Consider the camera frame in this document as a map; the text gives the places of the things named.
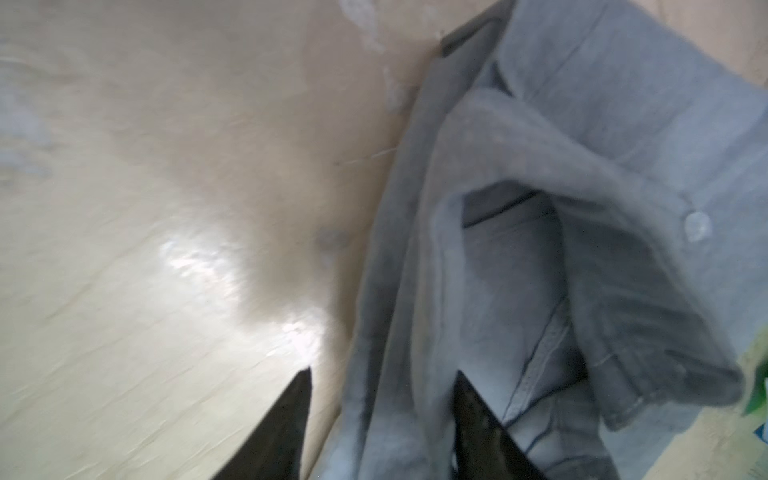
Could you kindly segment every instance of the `glossy surface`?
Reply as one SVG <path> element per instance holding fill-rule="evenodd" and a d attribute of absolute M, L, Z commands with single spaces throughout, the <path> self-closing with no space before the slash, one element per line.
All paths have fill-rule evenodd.
<path fill-rule="evenodd" d="M 487 0 L 0 2 L 0 478 L 209 478 L 312 365 L 437 38 Z M 768 78 L 768 4 L 643 1 Z"/>

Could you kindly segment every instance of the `gray fabric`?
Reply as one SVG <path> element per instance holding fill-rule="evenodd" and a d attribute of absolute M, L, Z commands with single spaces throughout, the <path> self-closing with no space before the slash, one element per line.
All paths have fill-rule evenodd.
<path fill-rule="evenodd" d="M 733 347 L 768 311 L 768 95 L 623 0 L 500 2 L 444 52 L 312 478 L 448 478 L 457 369 L 549 478 L 618 478 L 601 424 L 640 478 L 633 440 L 742 394 Z"/>

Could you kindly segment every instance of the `gray garment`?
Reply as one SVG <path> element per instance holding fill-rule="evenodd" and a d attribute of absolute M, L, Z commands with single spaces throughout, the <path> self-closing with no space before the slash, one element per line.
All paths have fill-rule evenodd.
<path fill-rule="evenodd" d="M 650 459 L 617 445 L 669 430 L 633 420 L 742 394 L 732 346 L 768 311 L 768 95 L 623 0 L 500 2 L 444 51 L 313 478 L 448 478 L 457 369 L 549 478 L 618 478 L 601 420 L 629 425 L 612 452 L 637 478 Z"/>

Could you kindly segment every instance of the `green object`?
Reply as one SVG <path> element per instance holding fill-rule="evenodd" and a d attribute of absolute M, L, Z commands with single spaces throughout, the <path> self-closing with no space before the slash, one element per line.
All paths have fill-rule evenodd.
<path fill-rule="evenodd" d="M 768 359 L 763 360 L 755 369 L 755 388 L 750 401 L 746 404 L 744 415 L 749 415 L 766 404 L 766 379 L 768 379 Z"/>

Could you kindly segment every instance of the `shirt button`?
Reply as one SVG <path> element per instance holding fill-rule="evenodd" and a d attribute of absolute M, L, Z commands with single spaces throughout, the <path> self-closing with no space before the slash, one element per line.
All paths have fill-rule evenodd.
<path fill-rule="evenodd" d="M 685 217 L 684 229 L 689 242 L 700 242 L 712 236 L 712 220 L 704 212 L 693 212 Z"/>

